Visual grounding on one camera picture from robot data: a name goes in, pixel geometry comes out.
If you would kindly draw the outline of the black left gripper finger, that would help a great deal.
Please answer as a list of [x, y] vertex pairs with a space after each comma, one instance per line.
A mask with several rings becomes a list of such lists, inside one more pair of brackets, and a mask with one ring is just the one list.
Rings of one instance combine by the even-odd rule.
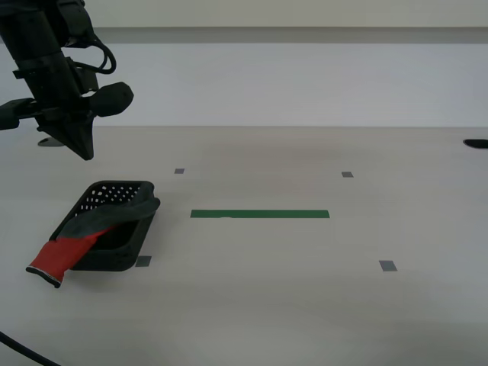
[[37, 128], [62, 143], [81, 158], [85, 157], [83, 127], [80, 124], [47, 124]]
[[67, 146], [85, 161], [94, 157], [93, 148], [93, 114], [73, 114], [66, 127]]

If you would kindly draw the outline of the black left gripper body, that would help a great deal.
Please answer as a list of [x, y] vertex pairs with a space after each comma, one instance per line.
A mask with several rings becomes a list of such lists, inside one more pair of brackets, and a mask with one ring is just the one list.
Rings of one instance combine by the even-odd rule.
[[32, 96], [1, 106], [2, 130], [17, 128], [21, 119], [56, 119], [71, 110], [79, 111], [82, 96], [96, 90], [96, 74], [78, 67], [61, 52], [15, 62], [14, 76], [27, 83]]

